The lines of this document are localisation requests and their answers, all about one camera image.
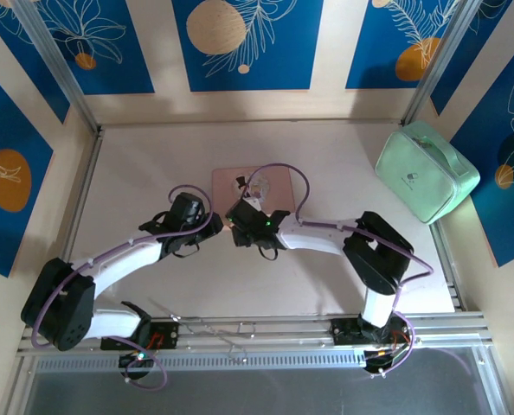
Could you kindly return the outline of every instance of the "small white object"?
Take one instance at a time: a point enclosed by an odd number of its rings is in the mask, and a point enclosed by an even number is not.
[[[246,201],[247,203],[249,203],[255,209],[257,209],[259,211],[262,210],[260,207],[259,199],[257,199],[256,197],[244,197],[243,200]]]

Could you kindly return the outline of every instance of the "blue poster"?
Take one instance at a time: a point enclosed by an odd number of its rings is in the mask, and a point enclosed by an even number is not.
[[[0,274],[8,277],[53,151],[0,87]]]
[[[190,90],[309,89],[323,0],[172,0]]]
[[[346,88],[416,87],[458,5],[459,0],[370,0]]]
[[[441,114],[512,0],[484,0],[430,98]]]
[[[125,0],[39,0],[35,6],[85,94],[154,93]],[[16,48],[32,54],[18,27]],[[0,35],[5,31],[0,24]]]
[[[67,97],[57,85],[53,75],[36,52],[28,35],[24,33],[21,23],[13,11],[3,6],[7,4],[0,0],[0,36],[15,56],[24,72],[30,77],[32,83],[38,88],[40,94],[48,102],[55,116],[63,123],[68,113]]]
[[[514,56],[451,143],[480,172],[472,201],[504,265],[514,259]]]

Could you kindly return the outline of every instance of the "metal frame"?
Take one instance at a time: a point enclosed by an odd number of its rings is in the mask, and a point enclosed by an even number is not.
[[[441,75],[446,70],[447,64],[453,57],[482,2],[483,0],[460,0],[459,6],[442,36],[440,45],[427,66],[419,85],[414,90],[413,98],[411,98],[402,117],[402,125],[410,124],[418,117],[419,111],[438,85]]]
[[[71,104],[76,107],[90,129],[94,132],[100,132],[100,128],[84,100],[78,83],[55,43],[51,41],[50,33],[43,25],[35,6],[29,0],[10,1],[14,6],[19,22],[24,26],[26,33],[35,44],[36,49]],[[429,98],[447,63],[451,60],[481,2],[482,0],[464,0],[459,5],[440,47],[427,68],[425,76],[416,88],[408,109],[405,111],[402,118],[403,125],[416,119],[419,110]],[[67,240],[62,252],[64,259],[70,258],[74,246],[102,139],[103,134],[99,134],[93,144],[92,155],[83,177],[74,216],[67,230]],[[452,291],[454,305],[457,309],[465,310],[465,304],[462,303],[459,293],[459,276],[454,267],[453,257],[447,245],[443,228],[439,223],[435,223],[431,226],[431,232],[438,249],[442,268],[446,274],[448,287]],[[205,319],[205,322],[186,319],[191,329],[196,333],[194,334],[192,330],[181,326],[178,332],[177,350],[161,352],[159,356],[162,360],[174,361],[174,367],[182,370],[187,367],[202,369],[203,362],[208,361],[206,356],[222,356],[220,360],[214,363],[214,368],[217,365],[223,365],[224,367],[231,365],[231,360],[225,358],[225,356],[231,357],[232,346],[212,333],[203,333],[205,325],[210,324],[213,325],[215,330],[235,333],[236,344],[239,344],[248,353],[257,354],[258,357],[261,354],[289,357],[294,356],[294,353],[299,357],[333,356],[333,354],[339,352],[354,353],[358,356],[362,347],[334,347],[328,328],[330,326],[329,320],[336,317],[343,316],[220,317]],[[501,372],[498,370],[497,356],[493,353],[492,336],[481,313],[416,314],[409,315],[408,318],[416,328],[417,348],[472,348],[492,411],[494,413],[514,413],[514,402],[511,399],[508,386],[501,378]],[[116,359],[114,356],[118,354],[118,352],[99,350],[99,342],[97,341],[83,342],[70,354],[63,354],[54,348],[33,349],[30,344],[30,336],[31,329],[25,329],[8,388],[0,406],[0,415],[22,415],[24,413],[30,389],[38,371],[59,371],[64,368],[69,370],[70,362],[73,362],[78,370],[94,370],[94,366],[91,366],[89,361],[110,361],[110,359]],[[53,366],[49,364],[57,361],[62,364]],[[312,366],[322,364],[323,361],[311,359],[310,362]]]
[[[10,0],[10,5],[16,19],[22,24],[70,104],[76,108],[87,128],[93,133],[97,132],[98,123],[84,98],[84,93],[34,4],[29,0]]]
[[[158,358],[171,372],[360,367],[363,346],[334,346],[328,332],[330,320],[339,317],[351,315],[183,319],[190,329],[181,326],[177,349],[162,350]],[[499,378],[492,336],[482,313],[415,314],[408,318],[415,327],[417,348],[471,348],[492,412],[514,413],[508,406],[505,383]],[[216,331],[232,333],[225,336],[240,349],[233,353],[224,340],[205,332],[210,325]],[[31,347],[31,331],[25,330],[21,339],[16,376],[10,381],[13,393],[7,394],[9,400],[0,408],[0,415],[24,414],[36,374],[117,370],[119,352],[100,350],[98,341],[82,342],[68,354],[53,348],[41,351]]]

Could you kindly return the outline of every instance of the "glass panel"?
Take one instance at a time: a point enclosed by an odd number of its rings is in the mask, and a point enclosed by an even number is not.
[[[145,382],[158,381],[159,375]],[[162,392],[147,393],[126,385],[117,373],[38,374],[26,413],[473,415],[490,410],[472,350],[432,348],[414,351],[407,364],[374,380],[362,369],[178,370],[169,373]]]

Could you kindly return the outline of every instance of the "wire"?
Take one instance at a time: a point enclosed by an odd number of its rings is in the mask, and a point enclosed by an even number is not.
[[[132,366],[134,366],[134,364],[138,363],[138,360],[134,360],[134,361],[131,361],[125,368],[125,381],[127,383],[129,383],[130,385],[132,385],[134,387],[137,387],[138,389],[143,389],[148,392],[156,392],[156,391],[163,389],[166,386],[167,381],[169,379],[169,377],[167,376],[167,371],[165,370],[163,363],[161,363],[161,361],[152,352],[150,352],[149,350],[146,350],[145,348],[142,348],[139,344],[136,344],[135,342],[131,342],[130,340],[125,339],[123,337],[118,337],[116,335],[110,335],[108,338],[113,339],[116,342],[124,343],[126,346],[135,348],[137,351],[145,354],[146,356],[148,356],[150,359],[152,359],[155,362],[155,364],[159,367],[159,369],[161,369],[161,373],[163,374],[163,380],[157,386],[140,385],[137,381],[132,380],[130,377],[128,377],[128,369],[131,368]]]
[[[394,314],[396,316],[398,316],[399,318],[401,318],[405,322],[405,324],[407,324],[407,327],[408,327],[409,331],[411,332],[411,337],[410,337],[411,342],[409,342],[409,349],[408,349],[407,353],[402,357],[402,359],[400,361],[398,361],[394,366],[382,371],[381,373],[371,374],[371,376],[373,378],[375,378],[377,376],[384,377],[387,374],[389,374],[390,372],[392,372],[393,370],[396,370],[399,366],[401,366],[403,364],[404,361],[406,361],[409,358],[409,356],[411,355],[411,352],[413,351],[413,348],[414,348],[414,340],[415,340],[414,325],[399,311],[394,311]]]
[[[249,187],[249,185],[251,183],[251,179],[255,176],[255,174],[257,174],[259,171],[261,171],[263,169],[268,169],[269,167],[287,167],[288,169],[291,169],[291,170],[295,171],[296,173],[298,173],[301,176],[301,178],[303,179],[303,181],[305,182],[305,186],[306,186],[305,195],[304,195],[303,199],[301,200],[301,202],[299,203],[299,205],[295,209],[295,219],[296,219],[296,221],[299,224],[305,225],[305,226],[308,226],[308,227],[322,227],[322,228],[328,228],[328,229],[338,229],[336,224],[314,222],[314,221],[300,220],[299,219],[299,213],[301,211],[301,208],[307,202],[307,199],[309,198],[309,194],[311,193],[311,184],[309,183],[309,179],[307,178],[307,176],[300,169],[298,169],[297,167],[292,166],[291,164],[287,164],[287,163],[269,163],[269,164],[266,164],[264,166],[259,167],[256,171],[254,171],[252,173],[252,175],[249,177],[249,179],[247,179],[246,187],[244,188],[244,191],[241,194],[243,195],[246,192],[246,189]],[[365,229],[360,229],[358,227],[349,227],[349,226],[344,225],[344,226],[342,226],[342,230],[348,231],[348,232],[353,232],[353,233],[359,233],[362,236],[365,236],[367,238],[373,239],[377,243],[382,244],[382,245],[392,249],[393,251],[396,251],[397,253],[399,253],[400,255],[404,256],[405,258],[416,262],[417,264],[419,264],[420,266],[422,266],[425,269],[425,271],[422,272],[422,273],[415,274],[412,277],[405,278],[403,281],[400,281],[400,283],[397,286],[397,290],[395,291],[395,298],[394,298],[394,303],[393,303],[393,306],[392,306],[392,312],[394,314],[396,314],[397,316],[399,316],[408,325],[409,329],[413,332],[413,334],[412,334],[412,341],[409,342],[409,350],[408,350],[408,352],[394,366],[392,366],[390,369],[387,369],[387,370],[383,371],[382,375],[385,375],[388,372],[391,372],[395,368],[399,367],[411,355],[411,352],[413,351],[413,342],[414,342],[414,328],[413,328],[413,325],[411,324],[411,322],[403,314],[395,311],[395,307],[399,303],[399,299],[401,297],[403,287],[406,284],[409,284],[409,283],[411,283],[413,281],[416,281],[417,279],[424,278],[424,277],[427,277],[429,275],[434,274],[434,268],[432,268],[432,266],[429,265],[427,262],[425,262],[422,259],[416,257],[413,253],[411,253],[409,251],[406,251],[405,249],[401,248],[400,246],[398,246],[398,245],[396,245],[396,244],[394,244],[394,243],[392,243],[392,242],[390,242],[390,241],[388,241],[388,240],[386,240],[386,239],[384,239],[384,238],[382,238],[382,237],[380,237],[378,235],[375,235],[374,233],[371,233],[371,232],[369,232],[369,231],[367,231]]]
[[[405,333],[403,333],[402,331],[397,330],[397,331],[395,331],[395,333],[397,333],[397,334],[401,335],[401,336],[405,339],[405,342],[407,342],[407,343],[410,343],[410,342],[411,342],[411,341],[409,340],[409,336],[408,336],[408,335],[406,335]]]
[[[262,248],[259,246],[259,253],[261,257],[266,259],[267,261],[275,261],[278,258],[278,249],[274,248],[274,256],[272,258],[269,258],[265,253],[263,252]]]
[[[307,199],[309,199],[309,194],[311,193],[311,184],[309,183],[309,179],[307,179],[307,176],[298,169],[297,167],[292,166],[291,164],[286,163],[269,163],[265,164],[264,166],[259,167],[256,171],[254,171],[251,176],[247,179],[246,187],[241,192],[240,199],[243,199],[243,195],[246,193],[247,189],[249,188],[249,184],[251,183],[251,179],[254,178],[254,176],[260,172],[261,170],[268,169],[269,167],[287,167],[288,169],[292,169],[293,171],[299,173],[299,175],[303,178],[306,186],[305,196],[303,196],[303,199],[299,203],[298,207],[295,209],[295,218],[299,221],[299,211],[305,205],[305,202]]]
[[[179,190],[180,188],[193,188],[193,189],[197,190],[198,192],[200,192],[205,197],[205,199],[207,199],[207,202],[209,203],[209,217],[199,227],[196,227],[194,229],[190,229],[189,231],[172,232],[172,233],[160,233],[160,234],[157,234],[157,235],[143,236],[143,237],[140,237],[140,238],[129,240],[129,241],[125,242],[124,244],[121,244],[119,246],[115,246],[114,248],[110,249],[109,251],[103,252],[102,254],[100,254],[99,256],[94,258],[93,260],[90,260],[90,261],[86,262],[85,264],[79,266],[76,270],[74,270],[66,278],[64,278],[61,281],[60,284],[57,285],[55,290],[49,295],[48,299],[46,300],[46,302],[44,303],[44,305],[40,309],[40,313],[38,314],[38,317],[35,319],[34,326],[32,327],[32,336],[31,336],[31,339],[30,339],[31,342],[32,342],[32,346],[34,348],[48,348],[49,346],[51,346],[51,343],[40,344],[37,341],[37,336],[38,336],[38,334],[40,332],[40,326],[42,325],[43,318],[45,317],[45,315],[47,314],[47,312],[49,310],[49,307],[51,306],[53,301],[59,296],[59,294],[61,293],[63,288],[70,281],[72,281],[75,277],[77,277],[79,274],[81,274],[83,271],[85,271],[87,269],[91,269],[95,265],[99,264],[100,262],[102,262],[102,261],[104,261],[106,259],[109,259],[111,257],[114,257],[115,255],[117,255],[119,253],[122,253],[124,251],[129,250],[129,249],[132,249],[134,246],[143,244],[145,242],[152,242],[152,241],[154,241],[156,239],[159,239],[159,238],[168,238],[168,237],[172,237],[172,236],[185,236],[185,235],[190,235],[192,233],[197,233],[197,232],[201,231],[202,229],[204,229],[211,222],[211,219],[213,217],[213,214],[212,214],[213,213],[213,202],[211,201],[211,198],[209,197],[209,195],[207,195],[207,193],[205,193],[201,188],[198,188],[197,186],[193,186],[191,184],[182,184],[182,185],[179,185],[179,186],[175,186],[169,192],[169,195],[168,195],[169,202],[171,202],[171,203],[173,202],[172,194],[174,192],[176,192],[177,190]],[[136,345],[136,346],[133,346],[133,347],[135,347],[138,350],[139,350],[139,348],[141,348],[141,346],[139,346],[139,345]],[[163,370],[164,377],[166,378],[166,372],[164,371],[163,365],[160,362],[157,365],[159,366],[159,368],[161,368]]]
[[[392,336],[394,337],[394,347],[393,347],[393,349],[396,350],[397,349],[397,334],[395,333],[395,331],[392,331]]]
[[[269,164],[265,164],[264,166],[259,167],[247,179],[246,187],[243,189],[243,192],[241,192],[241,194],[242,194],[241,199],[243,199],[243,195],[245,194],[247,188],[250,186],[251,179],[253,179],[253,177],[258,172],[262,171],[263,169],[268,169],[269,167],[286,167],[288,169],[291,169],[291,170],[295,171],[296,173],[298,173],[301,176],[301,178],[303,179],[303,181],[305,182],[305,195],[303,196],[303,199],[301,200],[301,202],[299,203],[299,205],[295,209],[295,218],[296,218],[297,222],[299,222],[301,225],[306,225],[308,227],[323,227],[323,228],[328,228],[328,229],[337,229],[337,225],[333,224],[333,223],[313,222],[313,221],[300,220],[299,219],[299,213],[300,213],[303,205],[305,205],[305,203],[307,202],[307,199],[309,199],[309,194],[311,193],[311,184],[309,183],[309,179],[307,178],[305,173],[303,173],[303,171],[301,171],[297,167],[292,166],[291,164],[287,164],[287,163],[269,163]],[[405,249],[401,248],[400,246],[398,246],[398,245],[396,245],[396,244],[394,244],[394,243],[392,243],[392,242],[390,242],[388,240],[385,240],[384,238],[381,238],[378,235],[375,235],[375,234],[373,234],[373,233],[371,233],[371,232],[369,232],[369,231],[367,231],[365,229],[360,229],[358,227],[343,226],[343,230],[344,231],[348,231],[348,232],[353,232],[353,233],[359,233],[362,236],[374,239],[379,244],[382,244],[382,245],[384,245],[384,246],[386,246],[386,247],[396,251],[400,255],[403,255],[405,258],[408,258],[409,260],[412,260],[412,261],[416,262],[417,264],[421,265],[423,268],[426,269],[425,272],[413,275],[412,277],[409,277],[409,278],[405,278],[403,281],[401,281],[399,283],[398,289],[397,289],[397,291],[395,293],[395,300],[394,300],[394,307],[393,308],[395,308],[395,306],[399,302],[399,297],[401,296],[401,291],[402,291],[402,288],[403,288],[403,286],[405,284],[408,284],[408,283],[410,283],[412,281],[415,281],[416,279],[427,277],[429,275],[434,274],[434,268],[432,268],[432,266],[427,264],[425,261],[423,261],[422,259],[416,257],[411,252],[406,251]]]

